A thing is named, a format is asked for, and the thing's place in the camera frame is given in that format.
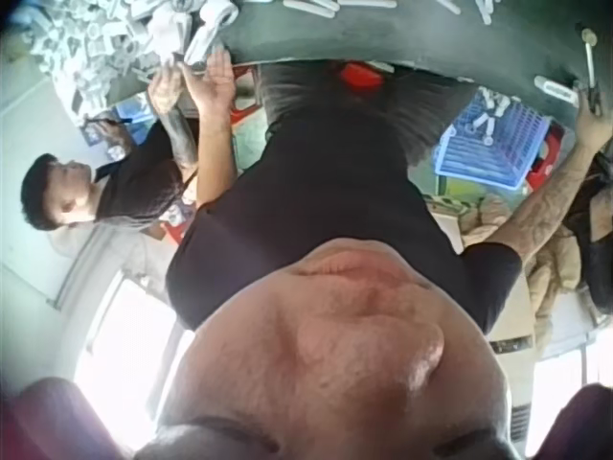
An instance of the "black t-shirt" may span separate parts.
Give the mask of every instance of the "black t-shirt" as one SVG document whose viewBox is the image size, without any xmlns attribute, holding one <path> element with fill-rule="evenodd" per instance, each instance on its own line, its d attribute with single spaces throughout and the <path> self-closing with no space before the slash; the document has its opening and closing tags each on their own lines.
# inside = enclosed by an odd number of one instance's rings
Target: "black t-shirt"
<svg viewBox="0 0 613 460">
<path fill-rule="evenodd" d="M 384 122 L 303 110 L 284 120 L 231 190 L 198 210 L 170 264 L 170 300 L 196 328 L 242 288 L 340 237 L 390 244 L 484 332 L 521 270 L 519 256 L 502 244 L 454 252 L 407 180 Z"/>
<path fill-rule="evenodd" d="M 197 139 L 197 121 L 189 120 L 189 125 Z M 96 181 L 106 176 L 96 221 L 122 227 L 151 225 L 185 191 L 169 135 L 159 121 L 126 158 L 99 168 Z"/>
</svg>

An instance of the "workbench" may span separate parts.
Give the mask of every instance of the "workbench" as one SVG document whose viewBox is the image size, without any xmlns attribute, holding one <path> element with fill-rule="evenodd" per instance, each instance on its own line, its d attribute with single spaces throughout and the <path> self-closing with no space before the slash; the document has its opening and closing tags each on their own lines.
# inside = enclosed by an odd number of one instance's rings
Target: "workbench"
<svg viewBox="0 0 613 460">
<path fill-rule="evenodd" d="M 576 30 L 580 23 L 598 36 L 596 75 L 613 99 L 611 0 L 502 0 L 490 26 L 472 0 L 456 1 L 461 15 L 435 0 L 399 0 L 394 10 L 343 7 L 334 19 L 290 10 L 281 2 L 240 4 L 238 19 L 221 39 L 236 64 L 378 60 L 469 78 L 572 127 L 576 110 L 542 93 L 534 77 L 568 86 L 576 78 L 587 82 L 585 48 Z M 127 76 L 113 86 L 109 101 L 144 89 Z"/>
</svg>

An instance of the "window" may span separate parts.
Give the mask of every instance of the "window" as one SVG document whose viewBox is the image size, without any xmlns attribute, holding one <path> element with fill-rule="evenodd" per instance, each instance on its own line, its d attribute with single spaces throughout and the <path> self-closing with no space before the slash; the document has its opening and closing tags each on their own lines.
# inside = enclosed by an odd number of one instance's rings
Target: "window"
<svg viewBox="0 0 613 460">
<path fill-rule="evenodd" d="M 559 411 L 582 386 L 613 387 L 613 327 L 599 331 L 591 342 L 534 367 L 533 406 L 526 456 L 532 457 L 545 440 Z"/>
<path fill-rule="evenodd" d="M 132 449 L 155 432 L 170 379 L 193 339 L 176 314 L 124 274 L 111 284 L 75 382 L 111 435 Z"/>
<path fill-rule="evenodd" d="M 526 456 L 536 454 L 559 411 L 580 389 L 581 351 L 575 350 L 536 364 Z"/>
</svg>

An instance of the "dark hair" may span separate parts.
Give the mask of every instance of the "dark hair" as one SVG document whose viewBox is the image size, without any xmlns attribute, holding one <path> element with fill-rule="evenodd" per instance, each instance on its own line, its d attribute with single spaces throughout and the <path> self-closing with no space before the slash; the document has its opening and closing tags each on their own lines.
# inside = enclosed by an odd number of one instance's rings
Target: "dark hair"
<svg viewBox="0 0 613 460">
<path fill-rule="evenodd" d="M 44 196 L 49 184 L 49 170 L 56 163 L 51 153 L 35 159 L 21 183 L 21 205 L 26 221 L 36 230 L 56 230 L 60 225 L 45 211 Z"/>
</svg>

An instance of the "man's lips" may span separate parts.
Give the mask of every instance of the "man's lips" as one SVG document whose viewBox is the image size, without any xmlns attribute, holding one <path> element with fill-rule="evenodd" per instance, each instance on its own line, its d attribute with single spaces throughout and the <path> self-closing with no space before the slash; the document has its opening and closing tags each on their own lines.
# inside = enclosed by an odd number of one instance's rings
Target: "man's lips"
<svg viewBox="0 0 613 460">
<path fill-rule="evenodd" d="M 337 249 L 318 254 L 297 267 L 303 276 L 339 276 L 392 288 L 415 282 L 411 273 L 391 255 L 368 249 Z"/>
</svg>

